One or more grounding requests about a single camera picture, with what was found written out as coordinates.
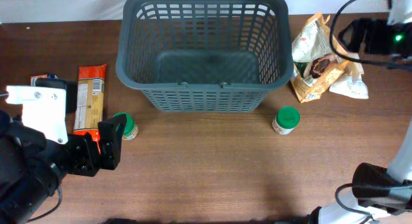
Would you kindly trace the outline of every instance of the white bracket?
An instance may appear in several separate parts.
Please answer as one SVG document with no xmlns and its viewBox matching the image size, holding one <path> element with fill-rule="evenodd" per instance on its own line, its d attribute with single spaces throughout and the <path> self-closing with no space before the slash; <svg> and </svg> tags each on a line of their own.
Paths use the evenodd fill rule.
<svg viewBox="0 0 412 224">
<path fill-rule="evenodd" d="M 392 0 L 392 10 L 388 24 L 406 24 L 412 22 L 412 0 Z"/>
<path fill-rule="evenodd" d="M 33 86 L 7 86 L 8 104 L 22 104 L 26 127 L 44 133 L 59 144 L 68 141 L 66 130 L 66 90 Z"/>
<path fill-rule="evenodd" d="M 358 199 L 353 195 L 352 190 L 339 197 L 347 207 L 369 212 L 375 219 L 391 216 L 386 211 L 375 207 L 361 207 L 358 205 Z M 346 211 L 335 202 L 321 208 L 319 211 L 319 224 L 358 224 L 365 220 L 366 217 L 367 216 L 363 214 Z"/>
</svg>

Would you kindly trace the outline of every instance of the white wall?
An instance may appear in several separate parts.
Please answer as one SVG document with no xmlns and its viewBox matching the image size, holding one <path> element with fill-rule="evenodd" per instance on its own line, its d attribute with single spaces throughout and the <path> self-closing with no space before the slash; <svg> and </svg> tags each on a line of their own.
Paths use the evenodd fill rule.
<svg viewBox="0 0 412 224">
<path fill-rule="evenodd" d="M 0 0 L 0 22 L 121 19 L 126 0 Z M 285 0 L 289 14 L 335 13 L 348 0 Z M 385 0 L 362 0 L 346 13 L 387 12 Z"/>
</svg>

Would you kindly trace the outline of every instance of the orange wrapper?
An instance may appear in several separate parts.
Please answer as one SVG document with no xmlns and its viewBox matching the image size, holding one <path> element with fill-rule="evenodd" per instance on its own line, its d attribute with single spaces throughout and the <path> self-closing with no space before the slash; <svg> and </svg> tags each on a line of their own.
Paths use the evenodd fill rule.
<svg viewBox="0 0 412 224">
<path fill-rule="evenodd" d="M 100 140 L 97 124 L 102 121 L 105 74 L 106 65 L 79 68 L 74 134 L 90 133 L 96 142 Z"/>
</svg>

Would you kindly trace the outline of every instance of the wooden table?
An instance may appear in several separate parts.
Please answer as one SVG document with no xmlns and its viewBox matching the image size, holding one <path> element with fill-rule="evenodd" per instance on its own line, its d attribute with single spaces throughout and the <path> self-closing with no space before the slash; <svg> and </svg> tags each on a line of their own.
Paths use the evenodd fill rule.
<svg viewBox="0 0 412 224">
<path fill-rule="evenodd" d="M 344 15 L 342 30 L 357 17 Z M 290 16 L 292 37 L 308 15 Z M 98 223 L 108 218 L 168 221 L 247 221 L 311 213 L 334 202 L 362 162 L 387 167 L 412 116 L 412 74 L 364 66 L 369 100 L 325 93 L 300 104 L 289 85 L 271 92 L 251 113 L 165 113 L 121 84 L 115 73 L 120 21 L 2 24 L 0 89 L 25 85 L 31 75 L 77 79 L 79 65 L 108 64 L 105 117 L 132 114 L 136 139 L 124 142 L 115 171 L 68 175 L 63 203 L 38 223 Z M 16 115 L 20 106 L 2 101 Z M 274 133 L 277 110 L 294 106 L 301 123 Z M 69 131 L 73 115 L 67 117 Z M 37 214 L 52 208 L 48 199 Z M 412 216 L 384 219 L 407 223 Z"/>
</svg>

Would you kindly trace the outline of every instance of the green light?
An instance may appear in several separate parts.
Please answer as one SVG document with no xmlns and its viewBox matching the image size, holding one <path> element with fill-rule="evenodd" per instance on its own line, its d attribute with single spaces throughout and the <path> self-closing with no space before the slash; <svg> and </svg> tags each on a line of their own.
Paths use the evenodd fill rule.
<svg viewBox="0 0 412 224">
<path fill-rule="evenodd" d="M 404 38 L 403 35 L 399 34 L 395 36 L 395 41 L 401 41 Z"/>
</svg>

